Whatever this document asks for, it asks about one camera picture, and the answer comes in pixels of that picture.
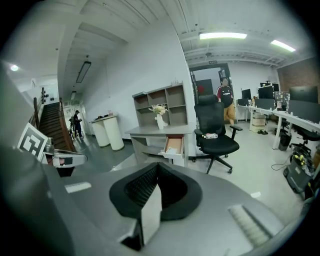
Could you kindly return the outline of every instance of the ceiling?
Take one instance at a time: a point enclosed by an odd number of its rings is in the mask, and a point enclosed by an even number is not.
[[[33,11],[46,23],[63,25],[57,61],[61,96],[81,92],[111,52],[166,16],[172,20],[190,67],[217,61],[277,68],[313,55],[304,30],[275,0],[47,0]],[[199,40],[199,32],[248,36]],[[271,45],[274,39],[297,51]],[[83,82],[76,83],[86,60],[92,65]]]

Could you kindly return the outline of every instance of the gray floor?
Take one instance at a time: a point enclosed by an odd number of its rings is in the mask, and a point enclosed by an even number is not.
[[[119,165],[134,153],[131,141],[124,141],[123,143],[123,149],[113,151],[110,145],[99,147],[97,139],[91,135],[85,135],[83,140],[76,139],[73,142],[76,151],[85,154],[88,161],[77,166],[72,176],[111,171],[113,167]]]
[[[235,136],[240,149],[225,159],[233,166],[232,174],[228,174],[228,168],[219,162],[213,163],[209,174],[228,180],[248,194],[257,196],[256,199],[268,206],[284,224],[290,223],[300,214],[303,199],[289,187],[283,176],[283,168],[273,170],[271,165],[283,164],[292,150],[272,149],[275,138],[273,131],[277,127],[273,122],[267,124],[267,135],[249,131],[249,123],[242,122],[237,125],[243,128]],[[302,141],[296,137],[293,132],[291,142]],[[195,163],[189,162],[188,167],[205,173],[209,162],[209,159],[198,159]]]
[[[233,173],[228,174],[228,168],[219,162],[214,162],[209,175],[217,176],[228,180],[252,195],[252,197],[269,207],[279,219],[287,225],[295,220],[303,206],[303,195],[295,194],[289,187],[283,176],[283,168],[273,170],[271,165],[283,164],[292,153],[290,148],[287,151],[272,149],[275,135],[273,130],[276,124],[269,122],[266,129],[268,135],[261,135],[249,131],[249,123],[241,122],[238,126],[243,128],[235,136],[240,149],[226,159],[233,166]],[[292,133],[292,143],[300,143],[298,135]],[[118,152],[112,151],[111,147],[100,148],[95,138],[87,136],[84,142],[74,143],[79,152],[88,155],[88,163],[79,166],[73,175],[88,174],[87,167],[92,167],[93,172],[116,171],[137,164],[132,144],[125,142],[125,148]],[[209,159],[198,159],[195,163],[188,162],[188,167],[205,173],[209,166]]]

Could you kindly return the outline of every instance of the white cylinder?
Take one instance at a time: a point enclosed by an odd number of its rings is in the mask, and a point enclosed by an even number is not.
[[[93,122],[92,129],[100,147],[105,147],[110,144],[103,121]]]
[[[104,128],[114,151],[122,149],[125,145],[121,137],[117,117],[103,120]]]

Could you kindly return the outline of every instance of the black office chair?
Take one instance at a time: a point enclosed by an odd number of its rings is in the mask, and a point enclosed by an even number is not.
[[[229,167],[228,173],[232,173],[232,166],[222,160],[220,156],[228,157],[228,154],[233,153],[239,149],[239,144],[235,142],[236,131],[242,131],[242,128],[231,125],[233,129],[232,138],[226,135],[224,122],[224,104],[218,102],[216,95],[199,96],[198,104],[194,106],[195,114],[198,118],[200,129],[195,129],[197,146],[200,150],[207,154],[201,156],[194,156],[192,160],[196,159],[211,159],[210,165],[206,173],[208,174],[214,160]],[[218,138],[206,139],[202,137],[205,134],[217,134]]]
[[[308,148],[306,146],[306,144],[308,144],[308,141],[312,141],[312,142],[316,142],[316,141],[320,141],[320,134],[316,133],[316,132],[312,132],[312,131],[308,131],[304,128],[301,128],[299,126],[295,127],[296,132],[302,136],[303,139],[303,144],[302,143],[291,143],[289,145],[289,148],[291,148],[292,146],[294,147],[299,147],[304,149],[305,151],[307,151],[309,154],[311,153],[311,149]]]

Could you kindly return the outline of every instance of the monitor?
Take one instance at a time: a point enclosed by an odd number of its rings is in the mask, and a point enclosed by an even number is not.
[[[317,86],[296,86],[289,89],[290,100],[318,103]]]
[[[274,88],[271,86],[258,88],[259,99],[274,99]]]
[[[251,91],[250,89],[242,90],[242,99],[248,99],[251,100]]]

